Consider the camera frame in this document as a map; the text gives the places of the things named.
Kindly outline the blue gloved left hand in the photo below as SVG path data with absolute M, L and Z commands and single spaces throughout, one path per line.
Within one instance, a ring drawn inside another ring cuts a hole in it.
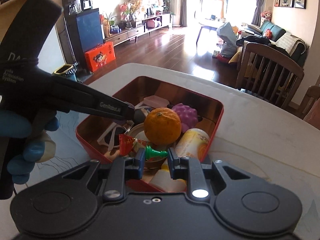
M 17 140 L 16 153 L 9 155 L 5 170 L 14 184 L 28 182 L 35 163 L 40 161 L 46 150 L 46 142 L 41 137 L 29 140 L 32 126 L 30 122 L 11 111 L 1 110 L 1 137 Z

